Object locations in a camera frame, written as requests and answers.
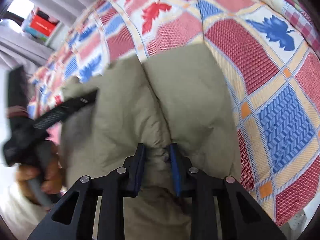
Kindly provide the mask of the white sleeve forearm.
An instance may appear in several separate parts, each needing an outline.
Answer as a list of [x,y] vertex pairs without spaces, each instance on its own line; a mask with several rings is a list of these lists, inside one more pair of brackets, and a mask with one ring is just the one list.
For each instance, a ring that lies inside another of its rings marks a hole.
[[13,174],[1,179],[1,216],[17,239],[27,239],[46,214],[23,196]]

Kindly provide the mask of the person's left hand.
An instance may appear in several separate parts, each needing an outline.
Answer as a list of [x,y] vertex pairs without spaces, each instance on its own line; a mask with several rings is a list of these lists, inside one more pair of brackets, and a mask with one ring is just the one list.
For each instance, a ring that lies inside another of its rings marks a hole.
[[[63,174],[59,164],[59,156],[57,154],[57,146],[52,141],[47,141],[50,146],[52,157],[46,169],[44,182],[41,185],[41,191],[47,194],[57,194],[62,188]],[[40,174],[40,170],[36,167],[21,164],[16,172],[16,182],[22,194],[27,198],[35,198],[28,181],[36,178]]]

